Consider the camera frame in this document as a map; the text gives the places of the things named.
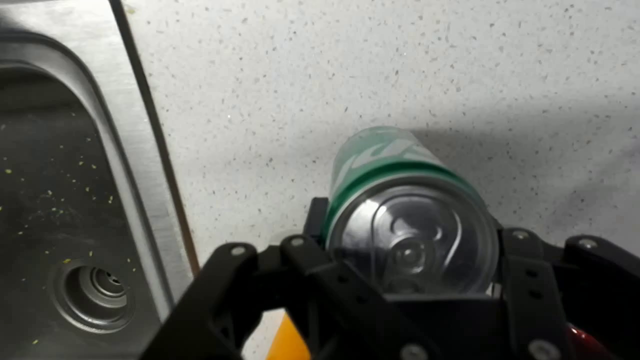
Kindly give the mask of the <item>dark red round object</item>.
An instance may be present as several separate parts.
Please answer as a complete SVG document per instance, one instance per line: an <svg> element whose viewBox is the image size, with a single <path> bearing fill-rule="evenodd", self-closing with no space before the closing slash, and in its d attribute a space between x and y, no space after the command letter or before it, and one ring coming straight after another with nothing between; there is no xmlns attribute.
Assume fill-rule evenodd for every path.
<svg viewBox="0 0 640 360"><path fill-rule="evenodd" d="M618 360L589 333L571 323L567 324L567 328L574 349L574 360Z"/></svg>

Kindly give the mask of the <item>stainless steel sink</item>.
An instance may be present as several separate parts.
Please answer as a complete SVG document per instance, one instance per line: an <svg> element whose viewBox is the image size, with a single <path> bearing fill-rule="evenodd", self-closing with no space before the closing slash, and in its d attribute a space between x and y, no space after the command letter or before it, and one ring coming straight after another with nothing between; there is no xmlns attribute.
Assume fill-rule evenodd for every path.
<svg viewBox="0 0 640 360"><path fill-rule="evenodd" d="M194 271L123 0L0 0L0 360L137 360Z"/></svg>

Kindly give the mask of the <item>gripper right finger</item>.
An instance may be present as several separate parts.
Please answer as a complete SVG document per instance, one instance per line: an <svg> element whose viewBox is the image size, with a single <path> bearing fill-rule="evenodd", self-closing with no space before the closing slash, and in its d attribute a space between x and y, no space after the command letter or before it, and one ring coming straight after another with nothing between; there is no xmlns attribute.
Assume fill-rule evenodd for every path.
<svg viewBox="0 0 640 360"><path fill-rule="evenodd" d="M569 323L618 360L640 360L640 257L596 235L563 246L499 228L507 349L494 360L575 360Z"/></svg>

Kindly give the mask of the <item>orange plastic object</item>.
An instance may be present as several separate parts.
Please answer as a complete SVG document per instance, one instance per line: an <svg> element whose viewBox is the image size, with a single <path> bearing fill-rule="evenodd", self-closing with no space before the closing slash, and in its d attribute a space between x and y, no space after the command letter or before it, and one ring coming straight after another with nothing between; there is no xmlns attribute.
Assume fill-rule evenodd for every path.
<svg viewBox="0 0 640 360"><path fill-rule="evenodd" d="M266 360L311 360L306 342L287 313L282 317Z"/></svg>

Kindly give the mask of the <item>green drink can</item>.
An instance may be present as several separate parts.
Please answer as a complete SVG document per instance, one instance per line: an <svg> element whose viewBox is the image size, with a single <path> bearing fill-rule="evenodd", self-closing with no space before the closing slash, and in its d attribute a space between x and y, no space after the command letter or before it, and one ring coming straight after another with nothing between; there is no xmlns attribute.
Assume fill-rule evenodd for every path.
<svg viewBox="0 0 640 360"><path fill-rule="evenodd" d="M484 293L498 231L475 188L409 130L375 126L334 157L324 248L380 292Z"/></svg>

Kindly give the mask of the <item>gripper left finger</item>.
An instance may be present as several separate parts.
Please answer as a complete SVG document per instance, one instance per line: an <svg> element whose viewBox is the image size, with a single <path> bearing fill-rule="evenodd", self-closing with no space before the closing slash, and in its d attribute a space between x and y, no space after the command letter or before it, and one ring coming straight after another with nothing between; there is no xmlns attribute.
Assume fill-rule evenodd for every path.
<svg viewBox="0 0 640 360"><path fill-rule="evenodd" d="M352 267L318 244L324 198L311 201L311 232L218 246L140 360L244 360L263 314L283 308L311 360L432 360L427 335Z"/></svg>

